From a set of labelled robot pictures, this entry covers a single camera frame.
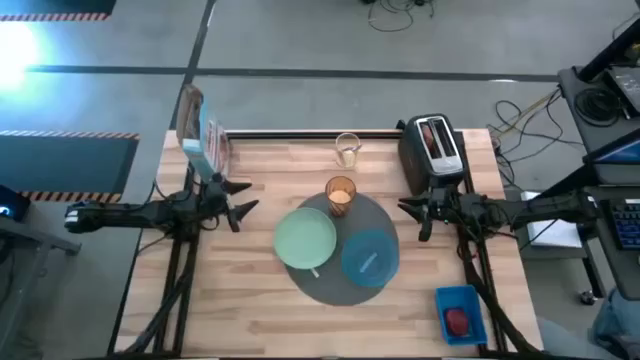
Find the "black computer keyboard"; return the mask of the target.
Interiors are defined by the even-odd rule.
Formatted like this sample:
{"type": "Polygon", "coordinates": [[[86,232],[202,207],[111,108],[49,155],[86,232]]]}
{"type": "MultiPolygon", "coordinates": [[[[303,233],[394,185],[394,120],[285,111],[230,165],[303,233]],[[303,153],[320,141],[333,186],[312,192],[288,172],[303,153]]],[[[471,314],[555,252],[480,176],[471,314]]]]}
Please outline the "black computer keyboard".
{"type": "Polygon", "coordinates": [[[640,200],[610,200],[608,206],[617,246],[621,250],[640,250],[640,200]]]}

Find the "black hazard-striped floor mat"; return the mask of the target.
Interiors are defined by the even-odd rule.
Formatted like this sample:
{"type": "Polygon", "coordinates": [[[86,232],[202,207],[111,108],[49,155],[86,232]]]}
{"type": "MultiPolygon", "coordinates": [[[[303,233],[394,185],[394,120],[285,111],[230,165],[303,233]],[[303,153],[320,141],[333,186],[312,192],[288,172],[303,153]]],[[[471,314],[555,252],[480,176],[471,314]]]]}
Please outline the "black hazard-striped floor mat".
{"type": "Polygon", "coordinates": [[[0,22],[104,21],[117,0],[0,0],[0,22]]]}
{"type": "Polygon", "coordinates": [[[137,133],[0,131],[0,185],[31,201],[121,200],[137,133]]]}

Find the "black device blue light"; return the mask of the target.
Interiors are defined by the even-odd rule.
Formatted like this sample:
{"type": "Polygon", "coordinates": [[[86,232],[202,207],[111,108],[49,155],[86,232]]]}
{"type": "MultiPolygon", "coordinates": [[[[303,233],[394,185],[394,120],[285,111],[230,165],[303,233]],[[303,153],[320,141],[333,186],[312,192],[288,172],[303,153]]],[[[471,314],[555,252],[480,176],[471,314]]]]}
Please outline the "black device blue light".
{"type": "Polygon", "coordinates": [[[31,201],[21,194],[0,185],[0,216],[23,222],[31,201]]]}

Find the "grey round woven placemat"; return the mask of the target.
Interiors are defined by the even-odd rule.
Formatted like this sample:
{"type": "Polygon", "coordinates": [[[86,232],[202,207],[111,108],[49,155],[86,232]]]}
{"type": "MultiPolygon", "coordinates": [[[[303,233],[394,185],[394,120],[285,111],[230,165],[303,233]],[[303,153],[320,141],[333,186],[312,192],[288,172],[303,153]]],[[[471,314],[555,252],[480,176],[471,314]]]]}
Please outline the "grey round woven placemat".
{"type": "Polygon", "coordinates": [[[337,246],[331,258],[316,269],[319,278],[315,278],[310,270],[299,270],[289,266],[285,269],[303,293],[320,303],[332,306],[354,306],[364,303],[377,296],[391,280],[380,288],[361,287],[352,283],[341,269],[343,246],[352,235],[373,229],[387,232],[398,244],[395,226],[378,202],[361,193],[356,195],[351,209],[345,216],[332,217],[331,220],[337,230],[337,246]]]}

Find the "amber tumbler with juice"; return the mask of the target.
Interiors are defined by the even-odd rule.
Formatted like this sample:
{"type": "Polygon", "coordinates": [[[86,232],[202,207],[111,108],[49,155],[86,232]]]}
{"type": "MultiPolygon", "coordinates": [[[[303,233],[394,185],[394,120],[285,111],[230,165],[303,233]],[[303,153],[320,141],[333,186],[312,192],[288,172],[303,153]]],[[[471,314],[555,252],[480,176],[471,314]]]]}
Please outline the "amber tumbler with juice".
{"type": "Polygon", "coordinates": [[[344,216],[349,211],[356,193],[356,185],[350,178],[346,176],[331,178],[325,186],[330,213],[336,217],[344,216]]]}

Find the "red apple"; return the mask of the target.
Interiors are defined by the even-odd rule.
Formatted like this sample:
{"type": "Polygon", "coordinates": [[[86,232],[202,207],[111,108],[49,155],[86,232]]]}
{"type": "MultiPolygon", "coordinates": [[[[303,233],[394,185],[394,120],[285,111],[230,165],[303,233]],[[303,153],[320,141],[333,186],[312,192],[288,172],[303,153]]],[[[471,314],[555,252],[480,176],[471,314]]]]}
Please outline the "red apple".
{"type": "Polygon", "coordinates": [[[469,319],[463,308],[447,308],[444,311],[447,332],[452,337],[465,337],[470,334],[469,319]]]}

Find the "grey metal stand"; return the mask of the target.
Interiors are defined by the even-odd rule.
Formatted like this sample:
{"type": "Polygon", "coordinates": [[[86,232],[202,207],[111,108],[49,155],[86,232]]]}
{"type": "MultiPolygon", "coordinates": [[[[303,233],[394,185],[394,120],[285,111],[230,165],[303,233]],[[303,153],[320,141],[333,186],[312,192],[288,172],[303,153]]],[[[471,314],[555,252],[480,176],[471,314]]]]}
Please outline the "grey metal stand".
{"type": "Polygon", "coordinates": [[[79,243],[0,216],[0,360],[8,356],[49,253],[75,256],[80,249],[79,243]]]}

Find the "cinnamon squares cereal box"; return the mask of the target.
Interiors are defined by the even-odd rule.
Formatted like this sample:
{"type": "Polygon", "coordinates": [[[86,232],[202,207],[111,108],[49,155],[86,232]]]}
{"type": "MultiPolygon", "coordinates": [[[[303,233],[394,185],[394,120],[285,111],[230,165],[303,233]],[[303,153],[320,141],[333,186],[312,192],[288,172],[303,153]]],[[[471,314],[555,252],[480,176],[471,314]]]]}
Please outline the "cinnamon squares cereal box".
{"type": "Polygon", "coordinates": [[[201,179],[216,174],[227,177],[231,146],[222,124],[199,88],[192,84],[181,89],[176,116],[178,143],[201,179]]]}

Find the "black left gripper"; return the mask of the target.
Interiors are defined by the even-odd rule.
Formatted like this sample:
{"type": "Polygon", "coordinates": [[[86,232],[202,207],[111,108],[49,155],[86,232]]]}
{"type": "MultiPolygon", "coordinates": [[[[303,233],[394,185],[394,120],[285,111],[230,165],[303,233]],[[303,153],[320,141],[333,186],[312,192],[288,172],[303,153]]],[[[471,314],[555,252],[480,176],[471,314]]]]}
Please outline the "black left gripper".
{"type": "Polygon", "coordinates": [[[240,231],[240,223],[259,204],[258,200],[232,206],[228,196],[235,195],[252,186],[250,182],[232,182],[220,173],[214,173],[200,185],[199,215],[202,220],[218,219],[224,215],[234,233],[240,231]]]}

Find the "blue plastic bowl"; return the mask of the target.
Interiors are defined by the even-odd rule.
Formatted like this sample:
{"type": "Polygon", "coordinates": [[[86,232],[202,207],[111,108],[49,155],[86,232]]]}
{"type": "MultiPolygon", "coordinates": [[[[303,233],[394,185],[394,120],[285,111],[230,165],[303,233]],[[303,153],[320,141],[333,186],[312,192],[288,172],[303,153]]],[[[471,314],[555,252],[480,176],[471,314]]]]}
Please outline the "blue plastic bowl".
{"type": "Polygon", "coordinates": [[[352,235],[344,244],[341,269],[355,285],[384,287],[399,268],[396,239],[387,232],[373,229],[352,235]]]}

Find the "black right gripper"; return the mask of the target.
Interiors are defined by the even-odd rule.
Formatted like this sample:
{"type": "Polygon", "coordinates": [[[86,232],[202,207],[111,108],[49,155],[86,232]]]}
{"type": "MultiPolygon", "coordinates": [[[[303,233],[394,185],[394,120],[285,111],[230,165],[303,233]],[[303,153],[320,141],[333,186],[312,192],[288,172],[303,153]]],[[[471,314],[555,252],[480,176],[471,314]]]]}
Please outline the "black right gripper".
{"type": "Polygon", "coordinates": [[[461,193],[453,185],[432,187],[424,194],[399,199],[398,206],[421,225],[418,240],[428,242],[432,221],[464,224],[460,197],[461,193]]]}

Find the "person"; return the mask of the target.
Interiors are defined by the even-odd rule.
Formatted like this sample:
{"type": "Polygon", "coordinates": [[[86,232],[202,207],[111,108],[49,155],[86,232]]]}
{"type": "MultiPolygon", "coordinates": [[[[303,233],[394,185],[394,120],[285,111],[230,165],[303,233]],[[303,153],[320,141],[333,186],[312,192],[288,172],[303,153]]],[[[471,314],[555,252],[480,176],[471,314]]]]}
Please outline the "person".
{"type": "Polygon", "coordinates": [[[590,337],[622,360],[640,360],[640,300],[627,300],[618,288],[612,289],[601,304],[590,337]]]}

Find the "mint green plate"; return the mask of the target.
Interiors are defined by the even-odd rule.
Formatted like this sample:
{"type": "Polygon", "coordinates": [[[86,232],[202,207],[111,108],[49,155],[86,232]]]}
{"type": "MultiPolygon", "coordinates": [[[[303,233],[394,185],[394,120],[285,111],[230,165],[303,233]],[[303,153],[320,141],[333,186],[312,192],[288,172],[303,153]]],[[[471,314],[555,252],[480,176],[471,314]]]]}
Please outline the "mint green plate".
{"type": "Polygon", "coordinates": [[[302,207],[285,215],[275,226],[274,251],[287,266],[315,269],[327,262],[337,246],[337,230],[322,211],[302,207]]]}

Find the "dark grey side desk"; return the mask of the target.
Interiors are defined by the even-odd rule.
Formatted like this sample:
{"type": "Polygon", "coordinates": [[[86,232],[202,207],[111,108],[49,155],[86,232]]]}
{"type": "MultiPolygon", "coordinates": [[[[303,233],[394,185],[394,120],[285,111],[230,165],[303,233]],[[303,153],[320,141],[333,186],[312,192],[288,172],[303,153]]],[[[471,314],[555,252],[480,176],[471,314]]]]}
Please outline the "dark grey side desk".
{"type": "Polygon", "coordinates": [[[627,250],[619,246],[613,215],[617,205],[640,207],[640,161],[629,164],[599,160],[622,149],[640,146],[640,117],[628,120],[618,114],[610,126],[596,125],[593,119],[580,112],[578,95],[588,90],[604,90],[606,84],[583,82],[573,69],[561,70],[558,76],[561,93],[576,123],[586,155],[583,165],[554,188],[582,189],[594,199],[599,211],[595,228],[617,289],[625,299],[640,301],[640,245],[627,250]]]}

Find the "blue plastic basket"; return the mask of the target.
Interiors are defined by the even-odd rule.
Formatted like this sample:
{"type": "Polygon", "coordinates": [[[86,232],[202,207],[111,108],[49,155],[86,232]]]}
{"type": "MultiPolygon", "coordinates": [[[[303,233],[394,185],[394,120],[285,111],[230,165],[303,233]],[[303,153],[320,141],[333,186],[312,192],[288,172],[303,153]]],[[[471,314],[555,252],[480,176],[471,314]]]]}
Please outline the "blue plastic basket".
{"type": "Polygon", "coordinates": [[[486,345],[488,343],[478,294],[473,286],[463,285],[437,288],[435,300],[442,337],[448,345],[472,346],[486,345]],[[447,308],[455,307],[463,308],[468,316],[470,325],[470,334],[468,336],[452,337],[447,332],[444,311],[447,308]]]}

